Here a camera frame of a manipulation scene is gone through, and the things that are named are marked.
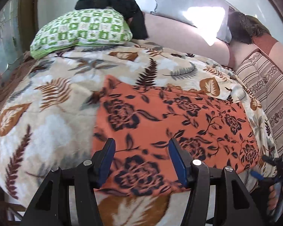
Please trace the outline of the orange black floral garment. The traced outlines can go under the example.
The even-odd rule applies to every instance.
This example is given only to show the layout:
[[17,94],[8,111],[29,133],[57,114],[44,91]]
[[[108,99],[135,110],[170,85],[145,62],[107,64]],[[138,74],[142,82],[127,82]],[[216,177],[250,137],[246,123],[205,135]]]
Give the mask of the orange black floral garment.
[[207,166],[236,172],[259,159],[242,104],[174,87],[132,86],[108,75],[98,93],[92,149],[113,138],[116,151],[101,192],[146,196],[181,192],[168,152],[170,139]]

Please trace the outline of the striped beige floral cushion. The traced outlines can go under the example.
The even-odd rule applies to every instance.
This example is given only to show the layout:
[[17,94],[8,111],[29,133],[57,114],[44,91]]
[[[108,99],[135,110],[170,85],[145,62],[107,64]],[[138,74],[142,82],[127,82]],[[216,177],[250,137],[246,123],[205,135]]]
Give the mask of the striped beige floral cushion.
[[283,153],[283,73],[265,55],[257,51],[236,70],[237,76],[262,105],[274,134],[278,154]]

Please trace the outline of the beige leaf pattern blanket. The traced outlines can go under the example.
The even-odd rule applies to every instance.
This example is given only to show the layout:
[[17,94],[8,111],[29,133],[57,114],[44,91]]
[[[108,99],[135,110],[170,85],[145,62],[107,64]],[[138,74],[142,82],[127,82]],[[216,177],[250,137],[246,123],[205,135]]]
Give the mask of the beige leaf pattern blanket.
[[[242,104],[259,149],[252,167],[264,176],[275,169],[263,155],[278,151],[262,105],[230,70],[199,55],[151,42],[93,49],[73,47],[23,63],[0,91],[0,187],[23,206],[53,166],[73,168],[90,158],[98,93],[104,80],[141,87],[174,87]],[[238,173],[248,190],[249,172]],[[96,191],[105,225],[179,225],[189,193],[116,196]]]

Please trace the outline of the stained glass door panel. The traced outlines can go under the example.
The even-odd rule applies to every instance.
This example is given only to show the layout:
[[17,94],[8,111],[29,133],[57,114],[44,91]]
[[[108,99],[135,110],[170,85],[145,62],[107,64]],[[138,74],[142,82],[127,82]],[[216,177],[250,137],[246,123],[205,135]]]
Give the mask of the stained glass door panel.
[[9,80],[23,59],[18,27],[18,1],[8,0],[0,11],[0,87]]

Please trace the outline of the pink sofa backrest cushion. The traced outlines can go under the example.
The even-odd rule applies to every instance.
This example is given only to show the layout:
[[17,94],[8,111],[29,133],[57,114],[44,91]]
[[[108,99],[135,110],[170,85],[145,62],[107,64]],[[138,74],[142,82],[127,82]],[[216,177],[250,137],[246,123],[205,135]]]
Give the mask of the pink sofa backrest cushion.
[[223,66],[235,67],[236,58],[228,43],[214,38],[213,44],[209,45],[198,29],[189,24],[149,13],[144,13],[144,18],[148,33],[146,41],[178,52],[204,56]]

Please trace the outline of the green white patterned pillow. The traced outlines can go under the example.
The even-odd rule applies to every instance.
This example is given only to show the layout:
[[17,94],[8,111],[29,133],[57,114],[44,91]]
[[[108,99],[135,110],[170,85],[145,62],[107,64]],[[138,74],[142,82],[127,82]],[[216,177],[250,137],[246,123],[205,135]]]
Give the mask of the green white patterned pillow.
[[37,60],[68,47],[122,45],[132,38],[123,15],[112,8],[73,10],[44,25],[30,53]]

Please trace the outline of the white lavender pillow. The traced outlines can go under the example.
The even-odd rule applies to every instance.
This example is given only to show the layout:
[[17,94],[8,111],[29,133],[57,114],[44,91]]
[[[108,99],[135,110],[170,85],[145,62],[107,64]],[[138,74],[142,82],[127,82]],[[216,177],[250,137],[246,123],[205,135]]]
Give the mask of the white lavender pillow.
[[154,15],[170,18],[197,28],[208,45],[214,39],[231,41],[228,27],[229,4],[224,0],[155,0]]

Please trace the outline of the black garment on pillow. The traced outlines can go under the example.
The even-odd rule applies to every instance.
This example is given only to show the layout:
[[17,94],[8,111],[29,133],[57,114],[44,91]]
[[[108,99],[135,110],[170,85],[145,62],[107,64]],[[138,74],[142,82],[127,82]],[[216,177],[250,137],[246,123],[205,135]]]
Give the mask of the black garment on pillow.
[[144,40],[147,39],[148,32],[145,24],[144,13],[135,0],[78,0],[75,5],[75,10],[82,9],[105,9],[113,8],[121,15],[127,22],[133,39]]

